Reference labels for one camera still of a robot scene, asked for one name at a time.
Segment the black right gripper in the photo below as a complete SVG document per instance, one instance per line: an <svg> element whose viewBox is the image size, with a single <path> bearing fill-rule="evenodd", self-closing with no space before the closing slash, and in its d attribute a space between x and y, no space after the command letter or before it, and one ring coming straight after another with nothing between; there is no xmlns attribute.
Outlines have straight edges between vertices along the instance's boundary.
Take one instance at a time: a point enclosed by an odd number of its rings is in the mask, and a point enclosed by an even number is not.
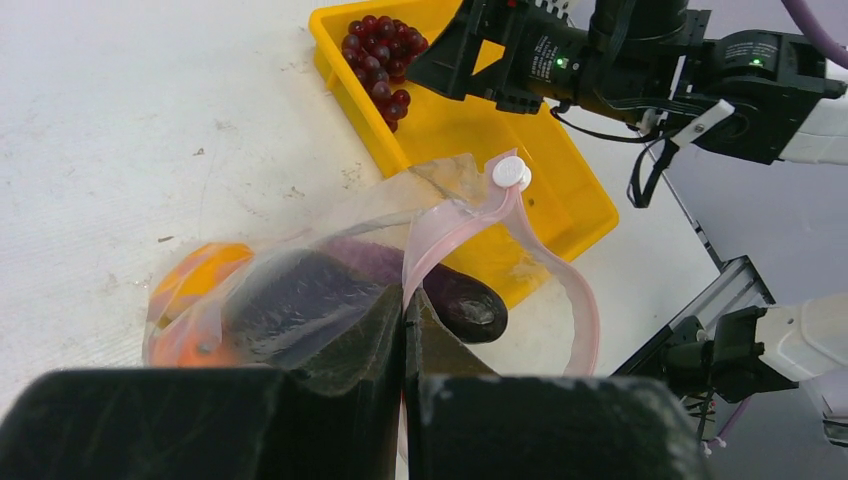
<svg viewBox="0 0 848 480"><path fill-rule="evenodd" d="M702 46L709 18L685 1L598 1L581 30L547 1L465 0L406 78L510 113L535 114L551 99L631 126L649 113L695 117L703 107L676 94L674 76L679 59ZM504 55L475 79L485 40L502 44Z"/></svg>

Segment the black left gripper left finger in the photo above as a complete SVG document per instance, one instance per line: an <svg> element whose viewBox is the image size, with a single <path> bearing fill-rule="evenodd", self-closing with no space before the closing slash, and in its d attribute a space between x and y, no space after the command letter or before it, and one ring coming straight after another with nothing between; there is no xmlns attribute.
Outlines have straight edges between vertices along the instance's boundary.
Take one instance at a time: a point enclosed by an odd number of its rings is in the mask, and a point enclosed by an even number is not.
<svg viewBox="0 0 848 480"><path fill-rule="evenodd" d="M1 426L5 479L391 479L402 291L292 370L92 369L31 384Z"/></svg>

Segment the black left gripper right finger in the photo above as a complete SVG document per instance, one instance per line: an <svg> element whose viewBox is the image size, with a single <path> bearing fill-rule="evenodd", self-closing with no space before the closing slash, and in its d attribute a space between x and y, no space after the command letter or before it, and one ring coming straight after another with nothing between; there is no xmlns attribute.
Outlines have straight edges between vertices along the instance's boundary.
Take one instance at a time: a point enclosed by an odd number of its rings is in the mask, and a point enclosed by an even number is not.
<svg viewBox="0 0 848 480"><path fill-rule="evenodd" d="M707 479L682 407L640 377L500 376L417 291L405 314L413 479Z"/></svg>

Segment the dark red grape bunch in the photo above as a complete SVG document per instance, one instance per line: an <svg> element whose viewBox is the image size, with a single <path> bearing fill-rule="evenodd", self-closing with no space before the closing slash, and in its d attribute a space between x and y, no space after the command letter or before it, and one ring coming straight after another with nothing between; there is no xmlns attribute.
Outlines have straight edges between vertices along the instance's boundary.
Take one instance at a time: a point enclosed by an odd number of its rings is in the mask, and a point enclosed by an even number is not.
<svg viewBox="0 0 848 480"><path fill-rule="evenodd" d="M411 105L407 70L429 47L415 27L390 16L365 15L347 25L340 51L391 132Z"/></svg>

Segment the slim purple eggplant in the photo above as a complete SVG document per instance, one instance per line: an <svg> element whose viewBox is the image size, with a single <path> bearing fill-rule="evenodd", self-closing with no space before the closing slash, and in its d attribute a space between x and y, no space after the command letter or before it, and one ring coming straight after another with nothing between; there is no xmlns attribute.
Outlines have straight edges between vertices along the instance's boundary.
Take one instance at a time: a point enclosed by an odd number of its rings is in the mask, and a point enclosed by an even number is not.
<svg viewBox="0 0 848 480"><path fill-rule="evenodd" d="M337 237L322 250L375 283L401 281L404 251L392 246ZM483 282L439 264L423 280L423 288L441 323L466 344L491 343L508 324L508 308Z"/></svg>

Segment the clear pink-dotted zip bag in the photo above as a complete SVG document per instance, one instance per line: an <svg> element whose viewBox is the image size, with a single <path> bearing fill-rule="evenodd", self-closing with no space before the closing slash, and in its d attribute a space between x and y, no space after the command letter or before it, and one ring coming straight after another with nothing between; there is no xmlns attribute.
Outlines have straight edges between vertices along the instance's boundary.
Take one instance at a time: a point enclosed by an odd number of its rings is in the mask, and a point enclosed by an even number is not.
<svg viewBox="0 0 848 480"><path fill-rule="evenodd" d="M350 237L404 251L401 281L381 284L401 288L402 312L417 291L426 294L423 280L439 264L483 282L504 303L513 286L530 292L544 278L556 278L573 315L574 338L565 371L589 375L595 369L600 335L594 294L583 276L551 252L531 227L523 199L531 176L515 151L483 167L468 155L434 160L383 181L284 238L220 242L244 243L255 256L164 329L147 322L144 361L151 366L155 339L171 330L191 329L222 343L221 307L251 266L295 250L326 254L322 247L329 240Z"/></svg>

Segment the green orange mango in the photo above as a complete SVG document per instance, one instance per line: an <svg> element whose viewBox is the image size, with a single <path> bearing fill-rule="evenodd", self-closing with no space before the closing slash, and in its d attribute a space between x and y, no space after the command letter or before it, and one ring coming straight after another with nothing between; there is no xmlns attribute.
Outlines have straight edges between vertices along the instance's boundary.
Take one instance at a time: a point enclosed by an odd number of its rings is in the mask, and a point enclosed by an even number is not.
<svg viewBox="0 0 848 480"><path fill-rule="evenodd" d="M193 330L171 330L155 339L148 363L154 367L231 367L241 363L238 356L217 338Z"/></svg>

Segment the yellow bell pepper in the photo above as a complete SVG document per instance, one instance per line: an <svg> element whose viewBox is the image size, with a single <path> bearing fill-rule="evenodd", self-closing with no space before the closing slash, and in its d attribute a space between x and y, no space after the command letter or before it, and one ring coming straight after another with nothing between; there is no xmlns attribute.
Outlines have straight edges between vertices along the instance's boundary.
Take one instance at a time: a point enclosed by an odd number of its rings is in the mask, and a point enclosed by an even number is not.
<svg viewBox="0 0 848 480"><path fill-rule="evenodd" d="M150 296L146 321L164 329L226 280L255 252L244 243L208 243L184 257Z"/></svg>

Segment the large purple eggplant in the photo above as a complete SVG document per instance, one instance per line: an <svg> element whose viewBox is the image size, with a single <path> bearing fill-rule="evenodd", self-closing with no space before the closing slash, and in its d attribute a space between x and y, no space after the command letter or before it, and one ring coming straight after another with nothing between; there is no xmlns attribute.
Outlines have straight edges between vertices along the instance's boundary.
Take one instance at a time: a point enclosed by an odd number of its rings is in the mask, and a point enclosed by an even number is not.
<svg viewBox="0 0 848 480"><path fill-rule="evenodd" d="M293 368L360 320L384 289L314 250L264 259L221 307L221 348L241 363Z"/></svg>

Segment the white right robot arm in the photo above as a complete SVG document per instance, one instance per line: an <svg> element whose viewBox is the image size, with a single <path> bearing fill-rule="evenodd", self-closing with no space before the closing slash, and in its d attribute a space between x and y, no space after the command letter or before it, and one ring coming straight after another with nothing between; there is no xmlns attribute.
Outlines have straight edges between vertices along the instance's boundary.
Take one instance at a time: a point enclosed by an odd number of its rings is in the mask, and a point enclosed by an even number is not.
<svg viewBox="0 0 848 480"><path fill-rule="evenodd" d="M548 1L464 1L409 66L440 96L514 114L546 100L761 164L847 160L847 74L805 37L706 37L684 1L599 1L586 29Z"/></svg>

